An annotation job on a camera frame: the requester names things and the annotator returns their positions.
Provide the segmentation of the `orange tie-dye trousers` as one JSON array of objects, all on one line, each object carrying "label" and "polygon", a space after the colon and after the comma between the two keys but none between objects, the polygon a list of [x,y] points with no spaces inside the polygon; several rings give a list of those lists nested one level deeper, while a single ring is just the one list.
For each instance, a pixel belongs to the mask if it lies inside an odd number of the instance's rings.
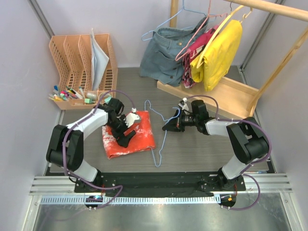
[{"label": "orange tie-dye trousers", "polygon": [[134,123],[128,131],[125,132],[125,135],[128,135],[132,131],[136,132],[129,141],[127,148],[117,144],[116,139],[111,133],[110,127],[102,127],[103,146],[108,159],[156,148],[149,112],[137,111],[137,115],[141,118],[141,121]]}]

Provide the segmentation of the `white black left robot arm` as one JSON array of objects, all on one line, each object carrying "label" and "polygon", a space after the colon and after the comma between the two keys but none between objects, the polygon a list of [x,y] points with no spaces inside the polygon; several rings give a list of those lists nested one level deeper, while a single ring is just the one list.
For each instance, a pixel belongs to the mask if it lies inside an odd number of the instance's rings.
[{"label": "white black left robot arm", "polygon": [[88,114],[69,125],[53,128],[46,160],[64,169],[64,173],[85,183],[91,192],[98,192],[103,185],[101,172],[84,159],[84,140],[96,129],[107,126],[117,145],[127,148],[136,131],[127,131],[140,120],[137,109],[123,114],[123,103],[111,98],[108,103],[97,104]]}]

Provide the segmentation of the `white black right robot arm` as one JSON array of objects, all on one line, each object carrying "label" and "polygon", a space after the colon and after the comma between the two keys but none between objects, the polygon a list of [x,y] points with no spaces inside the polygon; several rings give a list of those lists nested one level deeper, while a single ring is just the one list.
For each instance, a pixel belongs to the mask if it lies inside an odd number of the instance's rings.
[{"label": "white black right robot arm", "polygon": [[232,188],[250,165],[270,154],[271,143],[253,117],[243,120],[210,117],[202,100],[192,101],[191,108],[192,111],[188,111],[186,100],[181,100],[178,111],[162,130],[184,132],[186,127],[196,127],[204,135],[229,138],[234,155],[217,172],[217,185],[220,189],[226,191]]}]

